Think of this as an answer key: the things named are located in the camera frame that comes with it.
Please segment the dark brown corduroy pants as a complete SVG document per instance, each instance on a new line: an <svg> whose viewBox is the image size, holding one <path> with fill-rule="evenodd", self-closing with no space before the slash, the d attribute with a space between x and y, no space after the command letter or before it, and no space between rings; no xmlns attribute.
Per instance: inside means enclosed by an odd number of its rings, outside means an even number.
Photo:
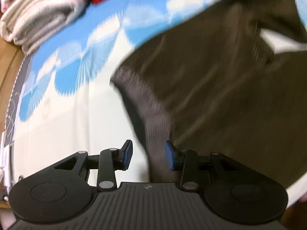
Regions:
<svg viewBox="0 0 307 230"><path fill-rule="evenodd" d="M164 144L220 152L289 187L306 173L306 52L275 54L262 28L300 43L295 0L221 0L144 43L114 72L149 163L173 182Z"/></svg>

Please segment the blue white patterned bedsheet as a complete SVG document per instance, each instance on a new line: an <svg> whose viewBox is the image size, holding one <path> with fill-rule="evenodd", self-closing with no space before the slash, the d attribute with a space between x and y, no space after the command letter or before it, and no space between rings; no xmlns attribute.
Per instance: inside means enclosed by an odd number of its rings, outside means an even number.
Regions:
<svg viewBox="0 0 307 230"><path fill-rule="evenodd" d="M111 82L118 67L157 35L221 0L106 0L89 5L82 17L31 55L14 128L14 181L77 151L98 154L133 141L132 164L117 181L150 181L148 156L122 95ZM306 0L295 0L306 30ZM275 54L306 52L300 43L262 28ZM286 187L289 203L306 194L306 173Z"/></svg>

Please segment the grey patterned mattress edge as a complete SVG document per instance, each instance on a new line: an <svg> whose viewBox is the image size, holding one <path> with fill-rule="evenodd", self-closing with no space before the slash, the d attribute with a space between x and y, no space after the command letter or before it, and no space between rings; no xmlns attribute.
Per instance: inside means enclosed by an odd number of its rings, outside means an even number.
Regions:
<svg viewBox="0 0 307 230"><path fill-rule="evenodd" d="M13 136L17 108L19 101L21 100L22 87L29 76L31 65L32 57L24 57L12 87L12 92L10 94L7 110L5 113L4 130L1 134L1 180L7 194L15 183L13 171Z"/></svg>

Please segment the white folded blanket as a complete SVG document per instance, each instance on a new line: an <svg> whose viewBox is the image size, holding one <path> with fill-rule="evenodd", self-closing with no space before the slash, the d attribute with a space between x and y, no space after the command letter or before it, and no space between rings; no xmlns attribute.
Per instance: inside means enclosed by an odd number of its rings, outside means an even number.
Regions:
<svg viewBox="0 0 307 230"><path fill-rule="evenodd" d="M89 0L1 0L1 37L25 55L75 21Z"/></svg>

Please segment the wooden bed frame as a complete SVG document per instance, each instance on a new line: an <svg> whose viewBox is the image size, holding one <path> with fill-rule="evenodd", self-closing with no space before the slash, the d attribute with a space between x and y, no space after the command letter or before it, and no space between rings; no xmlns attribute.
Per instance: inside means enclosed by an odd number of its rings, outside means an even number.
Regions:
<svg viewBox="0 0 307 230"><path fill-rule="evenodd" d="M24 59L24 53L21 48L8 43L1 38L1 62L0 62L0 82L1 82L1 133L5 128L5 117L9 99L12 93L15 79L17 77L20 65Z"/></svg>

